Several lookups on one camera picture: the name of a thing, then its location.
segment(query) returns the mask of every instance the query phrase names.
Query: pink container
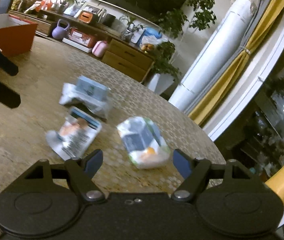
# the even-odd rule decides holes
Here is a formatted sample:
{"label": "pink container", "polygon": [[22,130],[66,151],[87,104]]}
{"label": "pink container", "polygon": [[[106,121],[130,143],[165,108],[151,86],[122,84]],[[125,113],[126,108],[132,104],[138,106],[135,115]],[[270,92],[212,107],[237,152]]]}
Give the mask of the pink container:
{"label": "pink container", "polygon": [[106,41],[98,41],[93,50],[92,50],[92,53],[97,56],[97,57],[103,57],[105,51],[106,51],[106,48],[107,48],[107,42]]}

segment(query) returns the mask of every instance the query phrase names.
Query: curtain tie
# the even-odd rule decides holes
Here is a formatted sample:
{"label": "curtain tie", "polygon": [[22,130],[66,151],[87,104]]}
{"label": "curtain tie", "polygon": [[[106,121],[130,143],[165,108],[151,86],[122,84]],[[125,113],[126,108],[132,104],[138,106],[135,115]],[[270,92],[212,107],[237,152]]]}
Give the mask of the curtain tie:
{"label": "curtain tie", "polygon": [[249,51],[246,47],[240,46],[241,49],[244,49],[247,54],[251,55],[251,51]]}

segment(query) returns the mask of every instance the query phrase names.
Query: tv stand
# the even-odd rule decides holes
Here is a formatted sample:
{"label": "tv stand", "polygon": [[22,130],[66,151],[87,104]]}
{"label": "tv stand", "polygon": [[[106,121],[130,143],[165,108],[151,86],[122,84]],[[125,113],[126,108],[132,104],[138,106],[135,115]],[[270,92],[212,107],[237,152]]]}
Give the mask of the tv stand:
{"label": "tv stand", "polygon": [[61,42],[53,39],[51,36],[51,33],[56,27],[56,23],[59,19],[68,21],[72,27],[76,27],[80,32],[95,35],[100,41],[107,41],[109,43],[109,47],[102,59],[95,57],[91,53],[80,51],[121,71],[138,82],[143,82],[145,80],[152,67],[153,58],[149,54],[141,51],[139,46],[136,44],[132,42],[125,42],[121,40],[119,36],[101,30],[96,26],[80,22],[78,19],[72,16],[58,14],[56,12],[47,10],[41,10],[36,15],[29,15],[10,10],[9,14],[37,23],[37,35],[54,42]]}

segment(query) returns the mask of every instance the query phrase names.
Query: cardboard box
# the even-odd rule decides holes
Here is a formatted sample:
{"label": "cardboard box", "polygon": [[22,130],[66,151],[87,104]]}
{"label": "cardboard box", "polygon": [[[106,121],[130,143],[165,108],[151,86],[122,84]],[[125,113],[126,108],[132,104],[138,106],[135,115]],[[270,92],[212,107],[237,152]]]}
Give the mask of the cardboard box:
{"label": "cardboard box", "polygon": [[0,14],[0,48],[7,57],[30,51],[37,23],[9,14]]}

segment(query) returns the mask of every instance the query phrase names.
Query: granite table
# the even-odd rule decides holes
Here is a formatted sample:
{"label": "granite table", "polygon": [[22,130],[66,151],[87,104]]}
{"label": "granite table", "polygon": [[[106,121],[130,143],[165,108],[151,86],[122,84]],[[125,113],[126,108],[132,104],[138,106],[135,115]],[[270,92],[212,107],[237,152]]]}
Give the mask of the granite table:
{"label": "granite table", "polygon": [[112,89],[114,108],[89,151],[100,148],[104,163],[93,178],[105,193],[172,193],[182,181],[172,163],[138,170],[130,162],[116,125],[130,116],[151,118],[173,150],[192,157],[225,163],[209,137],[187,116],[163,98],[119,71],[68,45],[35,37],[30,52],[13,57],[20,72],[10,77],[0,69],[0,80],[20,93],[21,105],[8,109],[0,103],[0,192],[37,160],[63,160],[47,145],[45,132],[59,130],[68,109],[59,105],[63,83],[85,75]]}

